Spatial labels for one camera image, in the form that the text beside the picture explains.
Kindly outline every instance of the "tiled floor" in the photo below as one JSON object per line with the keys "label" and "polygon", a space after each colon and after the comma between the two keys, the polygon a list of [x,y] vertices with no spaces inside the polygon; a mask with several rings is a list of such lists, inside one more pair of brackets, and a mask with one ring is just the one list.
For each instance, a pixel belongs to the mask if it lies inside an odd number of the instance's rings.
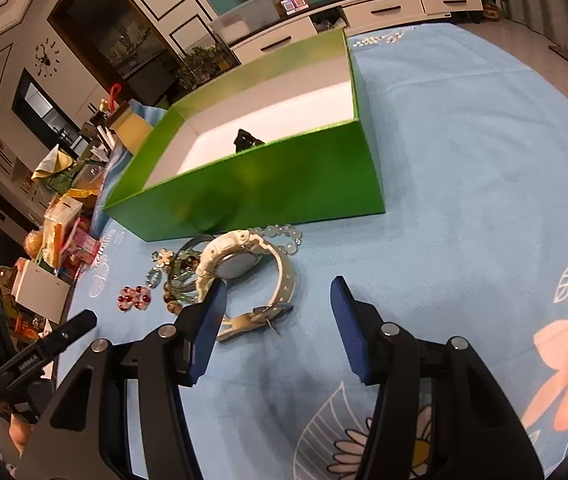
{"label": "tiled floor", "polygon": [[550,40],[519,23],[502,20],[464,24],[461,27],[481,36],[537,70],[568,98],[568,62],[551,51]]}

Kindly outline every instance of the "jewelry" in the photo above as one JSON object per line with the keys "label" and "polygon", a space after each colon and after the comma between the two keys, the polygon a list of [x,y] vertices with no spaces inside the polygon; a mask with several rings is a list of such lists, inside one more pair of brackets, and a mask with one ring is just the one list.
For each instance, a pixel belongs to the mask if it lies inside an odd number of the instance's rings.
{"label": "jewelry", "polygon": [[[265,234],[275,236],[286,232],[293,243],[289,244],[297,250],[301,231],[290,226],[269,226]],[[199,266],[195,273],[197,281],[197,300],[201,303],[208,292],[208,288],[215,278],[236,278],[254,267],[263,254],[272,254],[277,262],[279,277],[273,296],[267,306],[254,308],[251,312],[234,318],[224,315],[222,328],[217,335],[218,341],[224,341],[242,332],[248,332],[263,326],[272,328],[271,320],[283,312],[289,312],[293,305],[288,303],[295,285],[295,271],[288,259],[288,245],[283,248],[276,247],[264,240],[256,230],[230,231],[209,243],[201,254]]]}
{"label": "jewelry", "polygon": [[195,292],[195,279],[193,278],[195,278],[195,270],[199,265],[201,255],[201,251],[195,250],[195,247],[214,239],[215,237],[212,235],[198,235],[186,242],[174,255],[171,268],[167,271],[167,281],[163,285],[163,300],[169,312],[179,314],[186,304],[195,302],[195,297],[187,294]]}
{"label": "jewelry", "polygon": [[135,308],[139,310],[146,310],[148,305],[151,303],[151,291],[145,286],[136,287],[137,301],[135,302]]}
{"label": "jewelry", "polygon": [[151,254],[151,259],[155,262],[155,269],[163,270],[164,272],[169,272],[171,267],[173,267],[175,257],[176,254],[168,249],[160,249]]}
{"label": "jewelry", "polygon": [[293,227],[289,224],[284,226],[277,224],[269,225],[265,229],[262,229],[261,227],[254,227],[253,229],[249,229],[249,231],[262,237],[275,237],[279,235],[288,236],[291,239],[291,242],[286,245],[277,246],[287,254],[295,254],[297,252],[297,248],[302,244],[302,232],[297,227]]}
{"label": "jewelry", "polygon": [[155,288],[157,285],[161,283],[161,270],[153,269],[149,270],[146,273],[146,281],[144,285],[149,286],[150,288]]}
{"label": "jewelry", "polygon": [[146,310],[150,303],[151,291],[145,286],[125,286],[118,296],[118,308],[122,312],[128,312],[133,307]]}

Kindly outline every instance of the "wall clock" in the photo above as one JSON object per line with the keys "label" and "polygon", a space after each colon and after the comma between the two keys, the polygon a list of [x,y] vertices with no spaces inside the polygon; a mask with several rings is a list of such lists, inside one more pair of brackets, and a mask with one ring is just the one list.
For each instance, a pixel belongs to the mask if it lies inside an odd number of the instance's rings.
{"label": "wall clock", "polygon": [[46,38],[45,43],[40,43],[35,47],[35,60],[37,61],[35,68],[39,69],[38,76],[43,73],[44,77],[53,77],[53,74],[58,72],[56,65],[59,63],[57,58],[59,50],[55,50],[55,44],[55,41],[48,44],[48,38]]}

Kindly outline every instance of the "cardboard box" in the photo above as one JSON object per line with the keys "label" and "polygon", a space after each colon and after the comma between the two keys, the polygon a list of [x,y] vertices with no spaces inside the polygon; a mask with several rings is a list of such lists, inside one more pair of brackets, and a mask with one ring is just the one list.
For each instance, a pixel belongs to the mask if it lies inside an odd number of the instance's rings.
{"label": "cardboard box", "polygon": [[[265,144],[235,153],[240,128]],[[382,213],[378,169],[363,79],[331,30],[174,104],[105,211],[147,241]]]}
{"label": "cardboard box", "polygon": [[20,305],[53,323],[60,323],[69,290],[70,285],[27,260],[13,283],[12,294]]}

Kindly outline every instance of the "blue gripper pad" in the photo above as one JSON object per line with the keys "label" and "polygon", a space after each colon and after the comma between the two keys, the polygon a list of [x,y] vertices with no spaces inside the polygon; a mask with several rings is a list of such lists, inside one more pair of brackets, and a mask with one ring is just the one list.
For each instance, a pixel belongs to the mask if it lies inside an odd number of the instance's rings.
{"label": "blue gripper pad", "polygon": [[204,317],[199,330],[192,340],[193,349],[190,353],[190,367],[188,375],[193,384],[206,372],[210,355],[215,345],[215,338],[222,324],[226,310],[226,285],[222,280],[215,280],[204,301],[196,305],[202,309]]}
{"label": "blue gripper pad", "polygon": [[341,342],[349,358],[350,369],[360,381],[368,384],[371,375],[368,365],[368,343],[363,332],[359,307],[342,276],[337,276],[331,283],[331,307]]}

